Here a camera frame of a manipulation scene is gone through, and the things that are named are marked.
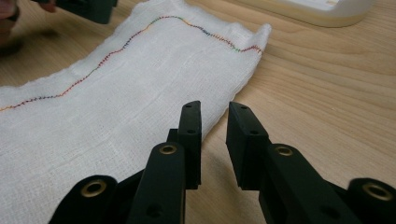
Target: colored stitching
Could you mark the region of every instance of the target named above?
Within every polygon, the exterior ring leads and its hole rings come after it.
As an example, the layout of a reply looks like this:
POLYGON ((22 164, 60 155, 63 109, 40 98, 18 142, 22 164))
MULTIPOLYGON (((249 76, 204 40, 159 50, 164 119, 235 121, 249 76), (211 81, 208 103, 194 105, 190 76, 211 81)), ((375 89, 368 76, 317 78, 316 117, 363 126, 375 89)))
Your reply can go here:
POLYGON ((189 25, 190 27, 193 27, 193 28, 196 28, 196 29, 201 30, 205 35, 214 37, 214 38, 216 38, 217 40, 226 43, 228 46, 231 47, 231 49, 235 50, 236 52, 246 52, 246 51, 248 51, 248 50, 256 50, 258 53, 262 53, 262 49, 260 49, 257 45, 250 46, 250 47, 248 47, 248 48, 246 48, 246 49, 239 49, 239 48, 237 48, 237 47, 235 46, 235 44, 234 44, 233 42, 231 42, 230 40, 228 40, 228 39, 226 39, 226 38, 224 38, 224 37, 222 37, 222 36, 220 36, 220 35, 213 35, 213 34, 210 34, 210 33, 209 33, 206 29, 204 29, 203 27, 197 26, 197 25, 193 25, 193 24, 187 22, 186 20, 184 20, 184 19, 181 18, 181 17, 177 17, 177 16, 163 16, 163 17, 159 17, 159 18, 155 19, 155 20, 152 21, 146 28, 144 28, 143 30, 140 30, 140 31, 137 32, 136 34, 132 35, 132 36, 126 41, 126 43, 122 46, 122 48, 108 53, 107 56, 106 56, 101 62, 99 62, 99 64, 98 64, 94 69, 92 69, 91 72, 90 72, 87 76, 85 76, 85 77, 83 77, 83 78, 77 80, 75 83, 73 83, 69 88, 67 88, 67 89, 66 89, 65 91, 63 91, 62 93, 57 94, 57 95, 51 95, 51 96, 39 96, 39 97, 31 98, 31 99, 29 99, 29 100, 22 101, 21 103, 19 103, 19 104, 17 104, 17 105, 9 105, 9 106, 6 106, 6 107, 2 107, 2 108, 0 108, 0 112, 5 111, 5 110, 8 110, 8 109, 14 109, 14 108, 20 107, 20 106, 22 106, 22 105, 26 105, 26 104, 29 104, 29 103, 32 103, 32 102, 35 102, 35 101, 39 101, 39 100, 54 99, 54 98, 59 98, 59 97, 65 96, 65 95, 66 95, 67 93, 69 93, 75 86, 77 86, 78 84, 80 84, 81 82, 83 82, 83 81, 84 81, 85 79, 87 79, 93 72, 95 72, 95 71, 98 70, 102 65, 104 65, 104 64, 108 61, 108 59, 111 57, 111 55, 113 55, 113 54, 115 54, 115 53, 120 53, 120 52, 122 52, 123 50, 125 50, 125 49, 128 47, 128 45, 130 44, 130 42, 132 41, 133 38, 135 38, 137 35, 142 34, 142 33, 145 32, 145 31, 147 31, 147 29, 148 29, 152 24, 154 24, 155 22, 157 22, 157 21, 159 21, 159 20, 163 20, 163 19, 179 19, 179 20, 183 21, 184 23, 186 23, 187 25, 189 25))

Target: finger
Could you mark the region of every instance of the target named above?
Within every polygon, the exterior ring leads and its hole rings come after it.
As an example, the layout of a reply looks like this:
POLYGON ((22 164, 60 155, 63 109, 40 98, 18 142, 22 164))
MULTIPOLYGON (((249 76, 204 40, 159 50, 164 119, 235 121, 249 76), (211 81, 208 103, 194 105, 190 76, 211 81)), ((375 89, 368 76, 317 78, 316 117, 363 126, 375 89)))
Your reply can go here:
POLYGON ((55 12, 56 11, 56 6, 55 6, 55 0, 49 0, 49 3, 39 3, 41 8, 48 12, 55 12))
POLYGON ((0 20, 0 34, 8 33, 15 25, 15 21, 2 19, 0 20))
POLYGON ((5 19, 14 14, 16 4, 14 0, 0 0, 0 19, 5 19))

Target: wooden surface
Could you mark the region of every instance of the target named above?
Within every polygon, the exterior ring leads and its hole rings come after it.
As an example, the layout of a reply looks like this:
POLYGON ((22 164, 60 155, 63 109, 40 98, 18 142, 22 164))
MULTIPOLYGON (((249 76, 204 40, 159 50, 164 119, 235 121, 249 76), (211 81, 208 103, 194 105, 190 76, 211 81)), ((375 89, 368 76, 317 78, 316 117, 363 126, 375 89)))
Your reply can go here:
MULTIPOLYGON (((0 86, 48 76, 93 51, 139 1, 120 0, 109 25, 19 1, 13 40, 0 58, 0 86)), ((396 2, 377 0, 367 17, 323 28, 235 1, 188 1, 226 21, 273 32, 235 101, 248 105, 273 142, 298 148, 327 180, 346 187, 372 177, 396 187, 396 2)), ((203 144, 203 185, 187 193, 187 223, 265 223, 257 192, 236 186, 225 146, 227 115, 203 144)))

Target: white cloth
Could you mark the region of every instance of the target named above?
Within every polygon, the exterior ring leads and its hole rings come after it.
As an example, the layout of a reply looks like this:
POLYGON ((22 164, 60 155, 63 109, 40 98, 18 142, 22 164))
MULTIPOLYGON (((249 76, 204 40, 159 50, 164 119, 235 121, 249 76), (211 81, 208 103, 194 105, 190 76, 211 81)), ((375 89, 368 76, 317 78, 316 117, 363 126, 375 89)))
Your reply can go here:
POLYGON ((79 180, 140 171, 188 102, 201 101, 205 136, 253 74, 270 32, 183 0, 151 0, 86 59, 1 87, 0 222, 47 223, 79 180))

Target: black object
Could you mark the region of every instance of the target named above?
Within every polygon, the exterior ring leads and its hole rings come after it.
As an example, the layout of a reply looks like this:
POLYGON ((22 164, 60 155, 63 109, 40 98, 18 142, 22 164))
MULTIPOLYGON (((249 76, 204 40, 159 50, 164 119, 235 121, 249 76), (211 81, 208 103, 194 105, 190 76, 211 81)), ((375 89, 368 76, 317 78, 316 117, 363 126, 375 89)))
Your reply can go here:
MULTIPOLYGON (((49 3, 50 0, 32 0, 38 3, 49 3)), ((101 24, 110 22, 111 11, 118 0, 56 0, 56 6, 79 15, 90 21, 101 24)))
POLYGON ((396 223, 396 190, 354 179, 347 190, 322 179, 294 147, 272 144, 245 105, 230 103, 227 147, 238 186, 258 190, 267 223, 396 223))
POLYGON ((120 183, 105 175, 81 180, 49 223, 184 223, 185 189, 201 184, 201 138, 201 103, 190 102, 145 170, 120 183))
MULTIPOLYGON (((201 184, 201 125, 200 102, 184 105, 178 129, 152 149, 145 170, 120 183, 104 175, 80 181, 50 223, 184 223, 185 189, 201 184)), ((226 144, 238 186, 260 192, 269 224, 396 223, 393 187, 361 178, 345 190, 323 180, 297 149, 272 144, 245 105, 230 103, 226 144)))

